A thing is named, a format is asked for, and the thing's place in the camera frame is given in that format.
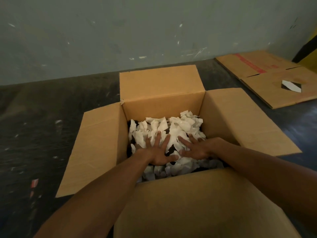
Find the open cardboard box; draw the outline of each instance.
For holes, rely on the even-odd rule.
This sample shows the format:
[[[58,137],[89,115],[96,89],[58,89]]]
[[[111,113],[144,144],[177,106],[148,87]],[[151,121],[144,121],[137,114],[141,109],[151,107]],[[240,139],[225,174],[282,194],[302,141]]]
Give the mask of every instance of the open cardboard box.
[[[241,88],[205,91],[195,65],[120,73],[121,103],[85,112],[56,197],[126,159],[127,120],[204,119],[208,138],[273,156],[301,152]],[[114,237],[299,237],[283,211],[231,168],[137,184]]]
[[[317,74],[266,51],[216,59],[273,109],[317,98]],[[282,80],[301,84],[301,93],[283,89]]]

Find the right arm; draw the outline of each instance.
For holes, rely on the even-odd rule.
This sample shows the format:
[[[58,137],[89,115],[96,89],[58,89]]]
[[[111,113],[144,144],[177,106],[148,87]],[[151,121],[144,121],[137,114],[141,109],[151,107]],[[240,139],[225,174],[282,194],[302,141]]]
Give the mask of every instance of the right arm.
[[[317,234],[317,172],[221,138],[199,142],[190,136],[192,143],[178,138],[190,148],[182,156],[205,159],[216,155]]]

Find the forearm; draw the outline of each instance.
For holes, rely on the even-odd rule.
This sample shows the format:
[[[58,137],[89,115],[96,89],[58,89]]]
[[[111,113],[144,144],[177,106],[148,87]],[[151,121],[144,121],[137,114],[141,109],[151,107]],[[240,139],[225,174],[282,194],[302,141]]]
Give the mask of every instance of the forearm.
[[[317,221],[317,172],[223,140],[216,142],[214,153],[274,203],[306,224]]]
[[[148,163],[144,150],[137,151],[75,194],[43,224],[35,237],[104,237]]]

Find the left arm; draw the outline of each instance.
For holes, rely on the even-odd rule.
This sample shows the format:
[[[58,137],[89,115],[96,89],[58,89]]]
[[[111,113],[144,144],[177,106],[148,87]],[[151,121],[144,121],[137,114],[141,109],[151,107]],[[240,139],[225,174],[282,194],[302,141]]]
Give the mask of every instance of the left arm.
[[[177,159],[164,155],[170,137],[159,147],[160,136],[158,133],[153,147],[147,138],[147,148],[138,149],[131,158],[77,192],[41,226],[34,238],[105,237],[147,165],[162,165]]]

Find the bare arm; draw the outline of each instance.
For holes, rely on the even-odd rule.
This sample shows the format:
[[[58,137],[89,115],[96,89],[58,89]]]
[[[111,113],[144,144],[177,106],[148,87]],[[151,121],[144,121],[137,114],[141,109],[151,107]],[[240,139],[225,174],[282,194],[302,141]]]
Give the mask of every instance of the bare arm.
[[[221,138],[198,142],[190,136],[192,143],[178,138],[191,149],[181,155],[194,159],[218,156],[317,233],[317,172]]]
[[[147,148],[137,150],[131,158],[82,188],[41,226],[34,238],[106,237],[147,165],[176,160],[176,156],[164,155],[170,136],[161,147],[160,137],[158,133],[153,147],[146,139]]]

